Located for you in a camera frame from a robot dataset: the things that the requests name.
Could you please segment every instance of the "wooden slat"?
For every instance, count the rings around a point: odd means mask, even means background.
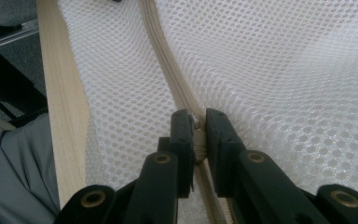
[[[75,192],[86,186],[89,109],[57,2],[37,0],[36,3],[54,159],[63,207]]]

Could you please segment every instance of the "screw hole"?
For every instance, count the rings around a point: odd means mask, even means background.
[[[248,154],[248,160],[253,162],[263,162],[265,158],[261,154],[251,152]]]
[[[101,203],[103,203],[105,198],[106,198],[106,195],[102,190],[100,190],[100,189],[94,190],[94,191],[91,191],[91,192],[85,194],[81,198],[80,204],[86,208],[96,207],[96,206],[100,205]]]
[[[349,207],[349,208],[358,207],[358,200],[353,195],[351,195],[343,190],[340,190],[340,189],[333,190],[330,193],[330,196],[334,200],[336,200],[336,202],[338,202],[346,207]]]
[[[154,161],[156,163],[167,163],[171,160],[171,157],[170,156],[167,156],[167,155],[157,155],[155,158],[154,158]]]

